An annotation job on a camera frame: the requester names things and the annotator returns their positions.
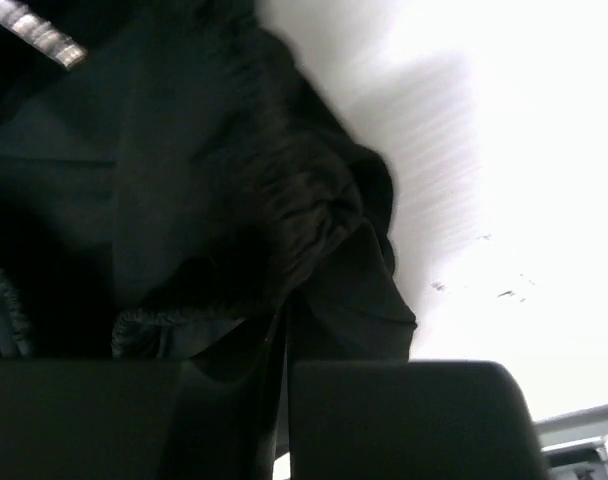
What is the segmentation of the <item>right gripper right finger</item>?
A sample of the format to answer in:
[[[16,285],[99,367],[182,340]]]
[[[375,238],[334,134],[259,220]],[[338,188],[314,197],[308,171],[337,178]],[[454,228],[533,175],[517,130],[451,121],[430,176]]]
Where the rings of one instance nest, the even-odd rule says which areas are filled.
[[[295,479],[546,479],[524,396],[480,361],[300,362],[289,383]]]

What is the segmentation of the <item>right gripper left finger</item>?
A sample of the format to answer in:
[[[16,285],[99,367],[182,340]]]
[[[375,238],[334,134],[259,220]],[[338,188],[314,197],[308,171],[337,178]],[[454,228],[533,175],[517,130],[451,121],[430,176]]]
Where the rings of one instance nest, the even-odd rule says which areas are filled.
[[[0,479],[154,479],[179,362],[0,360]]]

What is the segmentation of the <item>black trousers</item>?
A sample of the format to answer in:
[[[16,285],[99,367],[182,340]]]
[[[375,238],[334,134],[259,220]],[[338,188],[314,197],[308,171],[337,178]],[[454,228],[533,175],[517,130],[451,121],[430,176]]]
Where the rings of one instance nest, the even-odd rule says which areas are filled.
[[[399,362],[393,182],[253,1],[0,1],[0,360],[179,362],[154,479],[268,477],[300,362]]]

